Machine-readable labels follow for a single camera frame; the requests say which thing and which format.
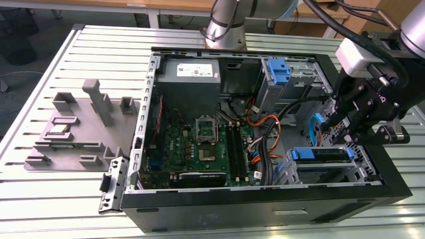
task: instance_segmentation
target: green circuit board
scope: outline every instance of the green circuit board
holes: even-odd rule
[[[150,172],[150,187],[154,189],[169,188],[170,175],[182,172],[221,172],[226,174],[226,187],[255,185],[253,172],[249,172],[247,158],[244,152],[247,181],[230,179],[229,158],[226,149],[226,125],[218,124],[217,142],[214,144],[197,144],[196,124],[168,125],[165,133],[164,157],[161,170]],[[250,137],[250,127],[240,127],[241,142],[246,147],[246,139]],[[212,135],[212,127],[200,127],[198,135]]]

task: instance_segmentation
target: blue component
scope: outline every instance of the blue component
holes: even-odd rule
[[[350,160],[353,160],[353,159],[355,158],[355,154],[354,154],[354,152],[351,151],[351,149],[350,149],[350,148],[346,148],[345,152],[346,152],[346,155],[347,155],[347,157],[350,158]]]
[[[315,137],[314,137],[314,121],[318,121],[318,124],[322,124],[325,122],[323,117],[319,113],[315,113],[310,118],[310,123],[307,126],[307,133],[310,135],[313,146],[315,146]]]
[[[295,148],[295,153],[298,154],[298,159],[314,159],[313,150],[310,148]]]
[[[279,165],[275,167],[271,178],[277,177],[281,169],[285,167],[283,161],[281,161]]]
[[[298,154],[295,153],[294,150],[290,151],[290,154],[291,154],[293,160],[297,160],[298,159]]]
[[[283,59],[267,59],[267,69],[275,85],[285,85],[290,77],[290,68]]]

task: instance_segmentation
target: floor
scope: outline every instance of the floor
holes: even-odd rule
[[[61,16],[62,18],[56,20],[50,10],[34,9],[33,18],[37,23],[38,33],[28,38],[37,52],[37,60],[24,66],[13,66],[0,57],[0,76],[16,71],[42,73],[76,23],[149,27],[148,16],[144,14],[138,14],[134,17],[129,13],[62,11]],[[170,21],[166,16],[161,16],[161,28],[198,30],[206,27],[208,22],[208,17],[174,16],[173,21]],[[267,33],[265,20],[247,20],[245,30],[250,33]],[[0,139],[14,120],[40,77],[41,75],[36,73],[18,73],[1,77],[1,80],[9,86],[9,90],[6,94],[0,94]]]

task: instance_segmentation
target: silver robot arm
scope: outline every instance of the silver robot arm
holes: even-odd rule
[[[245,18],[287,18],[297,3],[298,0],[216,0],[206,31],[201,31],[206,48],[244,49]]]

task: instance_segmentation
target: blue plastic latch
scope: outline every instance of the blue plastic latch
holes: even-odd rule
[[[275,167],[275,169],[274,169],[271,178],[275,178],[275,177],[277,177],[277,175],[278,175],[278,173],[279,173],[279,171],[282,170],[283,167],[285,167],[285,163],[283,163],[283,161],[281,161],[278,167]]]
[[[294,151],[299,159],[314,159],[313,150],[310,148],[297,148]]]
[[[267,69],[275,85],[285,85],[290,78],[290,68],[283,59],[267,59]]]
[[[350,148],[345,149],[346,155],[350,158],[350,160],[353,160],[355,158],[355,154],[353,152],[353,150]]]
[[[294,150],[290,151],[290,154],[291,154],[293,160],[297,160],[298,159],[298,154],[295,153]]]

